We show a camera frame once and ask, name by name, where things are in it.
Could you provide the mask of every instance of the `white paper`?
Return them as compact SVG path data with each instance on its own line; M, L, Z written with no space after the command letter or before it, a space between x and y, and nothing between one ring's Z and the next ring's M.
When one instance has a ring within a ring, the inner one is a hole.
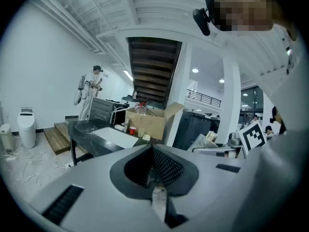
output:
M125 134L121 131L105 127L100 130L95 130L93 134L109 141L115 145L118 145L122 148L132 148L137 142L138 138Z
M240 130L238 133L246 155L248 155L251 149L258 146L263 146L266 143L266 136L264 135L258 120Z

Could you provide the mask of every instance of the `staircase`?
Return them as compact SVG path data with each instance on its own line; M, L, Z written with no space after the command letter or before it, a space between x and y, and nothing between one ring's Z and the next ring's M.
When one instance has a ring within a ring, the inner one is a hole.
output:
M43 129L47 141L56 155L70 150L70 136L67 123L55 123L54 127ZM82 147L78 148L83 153L88 153Z
M136 98L165 108L182 43L147 37L131 37L128 42Z

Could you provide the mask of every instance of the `ceiling light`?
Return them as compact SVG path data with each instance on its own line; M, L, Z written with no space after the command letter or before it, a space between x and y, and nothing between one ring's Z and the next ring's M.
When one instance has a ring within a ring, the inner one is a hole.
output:
M131 79L131 81L133 81L133 78L132 78L132 76L130 75L130 73L129 72L127 72L127 71L124 71L124 73L126 73L126 75Z

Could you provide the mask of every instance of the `railing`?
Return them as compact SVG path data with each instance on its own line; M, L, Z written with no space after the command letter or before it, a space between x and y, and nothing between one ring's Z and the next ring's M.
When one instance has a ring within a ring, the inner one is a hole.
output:
M220 107L221 106L221 101L210 97L208 95L204 95L198 92L194 92L192 90L187 89L187 92L185 94L186 97L209 104L209 105L213 105L213 106L217 106Z

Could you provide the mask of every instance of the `black vent slot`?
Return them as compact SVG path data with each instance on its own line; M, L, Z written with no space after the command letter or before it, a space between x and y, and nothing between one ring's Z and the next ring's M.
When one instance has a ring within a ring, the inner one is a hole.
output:
M136 184L148 188L150 184L149 172L152 166L152 151L146 150L125 165L126 176Z
M160 175L163 184L167 187L180 178L183 174L183 166L173 159L154 150L154 167Z
M197 167L165 148L145 145L117 161L110 170L115 187L133 199L151 199L152 186L163 183L169 196L186 195L198 179Z
M83 190L83 188L76 186L68 187L43 213L43 216L54 224L59 225Z
M233 172L233 173L238 173L239 170L240 170L239 167L234 167L234 166L225 165L225 164L218 164L216 166L216 168L220 168L220 169L223 169L223 170L226 170L226 171L230 171L230 172Z

